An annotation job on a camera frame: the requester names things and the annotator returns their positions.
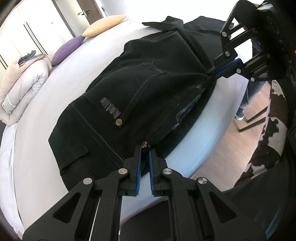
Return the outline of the black denim pants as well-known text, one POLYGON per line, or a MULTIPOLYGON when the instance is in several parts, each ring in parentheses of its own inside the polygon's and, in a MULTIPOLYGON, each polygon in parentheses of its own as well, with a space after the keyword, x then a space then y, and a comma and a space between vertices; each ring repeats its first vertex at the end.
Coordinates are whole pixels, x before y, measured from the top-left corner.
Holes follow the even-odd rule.
POLYGON ((136 145, 165 158, 199 118, 216 86, 208 70, 222 53, 224 21, 168 16, 154 34, 127 42, 61 113, 49 137, 65 187, 121 168, 136 145))

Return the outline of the cow pattern chair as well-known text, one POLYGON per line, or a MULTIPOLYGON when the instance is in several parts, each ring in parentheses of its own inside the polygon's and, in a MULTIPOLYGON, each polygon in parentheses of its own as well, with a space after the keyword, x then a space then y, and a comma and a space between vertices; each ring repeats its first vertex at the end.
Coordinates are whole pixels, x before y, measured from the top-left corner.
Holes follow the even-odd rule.
POLYGON ((267 116, 246 169, 235 183, 238 186, 273 168, 283 153, 288 124, 288 104, 279 83, 271 82, 267 116))

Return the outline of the yellow cushion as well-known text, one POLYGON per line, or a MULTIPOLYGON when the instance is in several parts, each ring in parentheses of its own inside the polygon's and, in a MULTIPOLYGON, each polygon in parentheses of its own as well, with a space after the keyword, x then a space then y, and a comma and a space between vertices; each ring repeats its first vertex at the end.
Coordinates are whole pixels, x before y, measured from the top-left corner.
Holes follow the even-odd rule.
POLYGON ((125 15, 112 15, 99 19, 92 23, 82 34, 82 37, 95 37, 110 28, 121 23, 126 18, 125 15))

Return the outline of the folded white beige duvet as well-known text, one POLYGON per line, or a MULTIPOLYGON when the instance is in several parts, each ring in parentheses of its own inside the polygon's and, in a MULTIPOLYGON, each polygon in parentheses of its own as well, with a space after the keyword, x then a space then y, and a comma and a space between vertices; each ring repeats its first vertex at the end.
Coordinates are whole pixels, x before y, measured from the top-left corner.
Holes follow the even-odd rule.
POLYGON ((44 54, 35 56, 22 66, 18 65, 19 59, 8 66, 1 80, 1 122, 8 126, 20 120, 50 71, 44 54))

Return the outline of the brown wooden door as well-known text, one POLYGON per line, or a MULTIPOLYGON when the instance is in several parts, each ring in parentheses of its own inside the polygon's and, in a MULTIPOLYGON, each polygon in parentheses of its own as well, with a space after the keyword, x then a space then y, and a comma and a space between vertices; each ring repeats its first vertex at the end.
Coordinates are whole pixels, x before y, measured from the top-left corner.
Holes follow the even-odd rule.
POLYGON ((102 13, 94 0, 77 0, 77 3, 81 8, 81 12, 77 15, 84 16, 90 25, 103 18, 102 13))

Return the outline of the folded blue garment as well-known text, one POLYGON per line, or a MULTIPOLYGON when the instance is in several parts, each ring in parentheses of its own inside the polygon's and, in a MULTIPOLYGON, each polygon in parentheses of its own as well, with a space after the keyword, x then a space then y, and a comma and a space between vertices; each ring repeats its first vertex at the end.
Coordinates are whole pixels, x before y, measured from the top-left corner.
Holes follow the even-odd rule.
POLYGON ((20 59, 18 60, 18 65, 22 66, 25 62, 33 59, 35 57, 35 55, 36 55, 36 50, 32 50, 27 55, 20 57, 20 59))

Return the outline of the purple cushion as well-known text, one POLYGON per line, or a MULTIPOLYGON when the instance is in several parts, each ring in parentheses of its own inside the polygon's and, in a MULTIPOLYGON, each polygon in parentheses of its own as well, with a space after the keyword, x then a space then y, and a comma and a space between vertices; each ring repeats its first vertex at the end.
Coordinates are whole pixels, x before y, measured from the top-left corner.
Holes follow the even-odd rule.
POLYGON ((70 39, 68 42, 63 44, 53 55, 51 65, 56 66, 63 62, 71 53, 81 46, 85 37, 82 35, 70 39))

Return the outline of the white wardrobe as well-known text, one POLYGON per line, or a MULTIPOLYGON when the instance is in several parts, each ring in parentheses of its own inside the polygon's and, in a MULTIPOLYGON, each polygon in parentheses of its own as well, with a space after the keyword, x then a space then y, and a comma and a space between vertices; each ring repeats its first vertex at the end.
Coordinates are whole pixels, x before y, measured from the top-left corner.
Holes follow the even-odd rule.
POLYGON ((50 62, 72 37, 53 1, 21 1, 1 25, 1 66, 31 51, 50 62))

